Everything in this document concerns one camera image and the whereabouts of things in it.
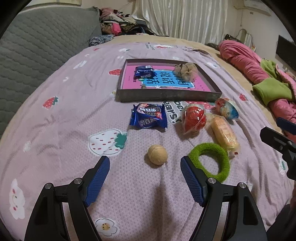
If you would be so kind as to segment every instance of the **blue textured finger pad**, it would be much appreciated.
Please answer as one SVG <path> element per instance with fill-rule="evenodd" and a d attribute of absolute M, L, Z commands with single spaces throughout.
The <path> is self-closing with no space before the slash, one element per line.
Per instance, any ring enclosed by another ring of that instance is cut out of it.
<path fill-rule="evenodd" d="M 202 188 L 184 158 L 181 159 L 180 167 L 194 201 L 202 205 Z"/>
<path fill-rule="evenodd" d="M 103 186 L 109 169 L 110 161 L 108 158 L 106 158 L 87 187 L 87 194 L 84 200 L 84 204 L 86 205 L 86 207 L 89 207 L 98 197 L 98 194 Z"/>

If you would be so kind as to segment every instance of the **air conditioner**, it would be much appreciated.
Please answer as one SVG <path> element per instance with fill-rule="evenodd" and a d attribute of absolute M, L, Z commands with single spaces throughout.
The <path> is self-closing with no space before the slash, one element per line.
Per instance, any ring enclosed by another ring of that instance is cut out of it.
<path fill-rule="evenodd" d="M 232 0 L 236 9 L 249 9 L 259 13 L 271 16 L 271 9 L 261 0 Z"/>

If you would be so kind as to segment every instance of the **blue snack package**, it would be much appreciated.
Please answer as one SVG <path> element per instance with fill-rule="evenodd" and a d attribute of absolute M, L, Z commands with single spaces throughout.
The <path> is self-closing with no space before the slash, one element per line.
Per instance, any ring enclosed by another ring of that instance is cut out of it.
<path fill-rule="evenodd" d="M 135 79 L 142 78 L 153 78 L 155 77 L 155 72 L 151 66 L 138 66 L 135 71 Z"/>
<path fill-rule="evenodd" d="M 140 129 L 147 129 L 156 126 L 167 128 L 168 121 L 164 104 L 158 105 L 140 103 L 137 106 L 134 105 L 130 125 L 136 126 Z"/>

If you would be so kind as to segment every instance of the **green fuzzy ring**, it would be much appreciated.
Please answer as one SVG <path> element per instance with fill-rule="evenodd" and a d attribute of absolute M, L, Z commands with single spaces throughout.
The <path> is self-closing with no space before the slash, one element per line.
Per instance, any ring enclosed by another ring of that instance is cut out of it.
<path fill-rule="evenodd" d="M 219 168 L 221 169 L 221 172 L 219 172 L 217 175 L 208 172 L 199 161 L 198 157 L 206 153 L 214 154 L 218 158 L 218 164 L 220 165 Z M 219 182 L 224 182 L 229 175 L 230 163 L 227 152 L 217 144 L 202 143 L 194 147 L 188 156 L 195 167 L 203 170 L 207 177 L 214 177 Z"/>

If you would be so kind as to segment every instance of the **gray quilted headboard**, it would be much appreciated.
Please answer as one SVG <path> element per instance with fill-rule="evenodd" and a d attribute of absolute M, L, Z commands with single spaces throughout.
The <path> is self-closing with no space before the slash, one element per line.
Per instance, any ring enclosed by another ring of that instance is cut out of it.
<path fill-rule="evenodd" d="M 47 7 L 15 17 L 0 39 L 0 138 L 33 91 L 98 35 L 95 8 Z"/>

